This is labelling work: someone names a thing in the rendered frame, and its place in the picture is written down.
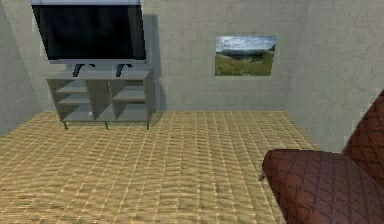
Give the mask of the grey television stand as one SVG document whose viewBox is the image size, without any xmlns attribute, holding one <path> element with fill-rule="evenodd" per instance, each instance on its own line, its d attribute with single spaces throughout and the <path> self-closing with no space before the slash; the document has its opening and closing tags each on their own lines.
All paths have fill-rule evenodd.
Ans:
<svg viewBox="0 0 384 224">
<path fill-rule="evenodd" d="M 152 69 L 71 71 L 50 76 L 47 84 L 59 120 L 68 122 L 145 122 L 156 112 Z"/>
</svg>

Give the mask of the black television set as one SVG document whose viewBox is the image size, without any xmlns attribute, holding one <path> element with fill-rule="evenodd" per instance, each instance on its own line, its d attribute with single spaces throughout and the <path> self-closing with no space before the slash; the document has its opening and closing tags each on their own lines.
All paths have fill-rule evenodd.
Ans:
<svg viewBox="0 0 384 224">
<path fill-rule="evenodd" d="M 48 61 L 122 68 L 146 61 L 141 0 L 30 0 Z"/>
</svg>

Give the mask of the framed landscape picture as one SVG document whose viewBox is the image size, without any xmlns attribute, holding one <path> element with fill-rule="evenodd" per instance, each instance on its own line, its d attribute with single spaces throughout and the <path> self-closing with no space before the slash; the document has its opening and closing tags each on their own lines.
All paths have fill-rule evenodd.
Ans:
<svg viewBox="0 0 384 224">
<path fill-rule="evenodd" d="M 216 38 L 216 76 L 270 76 L 275 36 L 219 36 Z"/>
</svg>

